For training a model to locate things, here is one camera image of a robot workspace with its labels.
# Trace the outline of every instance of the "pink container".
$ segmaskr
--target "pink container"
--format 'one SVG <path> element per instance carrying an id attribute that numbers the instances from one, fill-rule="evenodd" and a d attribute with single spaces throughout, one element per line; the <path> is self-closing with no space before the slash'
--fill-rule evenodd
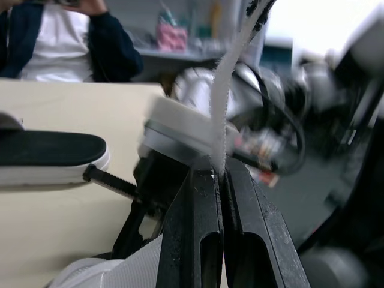
<path id="1" fill-rule="evenodd" d="M 187 48 L 187 40 L 188 32 L 185 28 L 161 22 L 157 25 L 157 44 L 161 51 L 183 52 Z"/>

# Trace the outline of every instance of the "white fuzzy cord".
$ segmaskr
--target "white fuzzy cord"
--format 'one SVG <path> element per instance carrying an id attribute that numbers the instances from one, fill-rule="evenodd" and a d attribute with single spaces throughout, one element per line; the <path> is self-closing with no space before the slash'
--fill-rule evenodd
<path id="1" fill-rule="evenodd" d="M 271 0 L 259 0 L 257 8 L 250 17 L 245 19 L 240 33 L 236 36 L 229 51 L 221 59 L 215 72 L 211 90 L 213 129 L 211 162 L 221 179 L 224 176 L 226 165 L 226 113 L 230 80 L 245 45 L 250 41 L 257 20 L 270 2 Z"/>

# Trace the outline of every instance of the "wall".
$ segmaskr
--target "wall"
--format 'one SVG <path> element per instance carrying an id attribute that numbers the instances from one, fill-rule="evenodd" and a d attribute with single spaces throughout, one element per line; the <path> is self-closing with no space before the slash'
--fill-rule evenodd
<path id="1" fill-rule="evenodd" d="M 293 37 L 294 61 L 302 51 L 325 55 L 332 49 L 340 53 L 359 24 L 382 2 L 277 0 L 269 28 Z"/>
<path id="2" fill-rule="evenodd" d="M 143 28 L 155 34 L 158 13 L 161 10 L 159 0 L 106 0 L 114 16 L 124 27 Z M 164 0 L 164 3 L 175 14 L 175 17 L 188 17 L 188 3 L 190 0 Z M 198 0 L 197 7 L 201 8 L 198 21 L 204 22 L 208 18 L 209 9 L 204 5 L 211 0 Z"/>

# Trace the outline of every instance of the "black cable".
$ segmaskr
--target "black cable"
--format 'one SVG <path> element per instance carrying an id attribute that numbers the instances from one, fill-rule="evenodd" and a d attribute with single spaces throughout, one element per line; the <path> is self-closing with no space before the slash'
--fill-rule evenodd
<path id="1" fill-rule="evenodd" d="M 260 85 L 260 90 L 262 93 L 260 93 L 260 91 L 258 91 L 252 85 L 250 85 L 242 77 L 237 75 L 236 72 L 235 72 L 235 75 L 239 79 L 241 79 L 242 82 L 244 82 L 246 85 L 248 85 L 250 88 L 252 88 L 256 93 L 260 94 L 263 97 L 263 99 L 265 99 L 270 105 L 273 105 L 288 120 L 288 122 L 291 124 L 291 126 L 293 127 L 293 130 L 296 132 L 296 135 L 297 135 L 297 146 L 298 146 L 297 148 L 298 148 L 299 155 L 298 155 L 296 161 L 290 165 L 283 166 L 283 167 L 278 167 L 274 162 L 272 162 L 270 165 L 271 171 L 277 172 L 279 175 L 293 174 L 293 173 L 297 172 L 303 166 L 303 164 L 305 162 L 305 137 L 304 137 L 304 131 L 302 129 L 302 126 L 295 119 L 294 115 L 292 114 L 292 112 L 289 110 L 289 108 L 287 106 L 282 107 L 281 105 L 278 105 L 272 99 L 270 99 L 270 97 L 268 96 L 268 92 L 266 90 L 266 86 L 265 86 L 263 79 L 251 67 L 249 67 L 249 68 L 252 70 L 252 72 L 256 76 L 257 81 L 259 82 L 259 85 Z M 239 155 L 238 152 L 239 151 L 234 152 L 234 154 L 233 154 L 234 158 L 239 156 L 240 158 L 242 158 L 240 160 L 242 160 L 243 162 L 247 162 L 246 164 L 254 166 L 256 168 L 259 168 L 260 166 L 262 166 L 262 167 L 264 166 L 258 162 L 258 158 L 254 158 L 251 155 L 249 155 L 248 160 L 245 161 L 244 160 L 244 153 Z"/>

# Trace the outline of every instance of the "wooden table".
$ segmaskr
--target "wooden table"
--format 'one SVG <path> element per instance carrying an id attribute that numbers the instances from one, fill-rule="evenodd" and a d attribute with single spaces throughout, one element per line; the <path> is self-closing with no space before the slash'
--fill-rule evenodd
<path id="1" fill-rule="evenodd" d="M 0 91 L 0 110 L 27 129 L 101 136 L 109 172 L 132 182 L 145 112 L 163 94 L 159 85 L 18 81 L 0 81 Z M 2 188 L 0 287 L 42 288 L 71 262 L 110 251 L 130 203 L 95 184 Z"/>

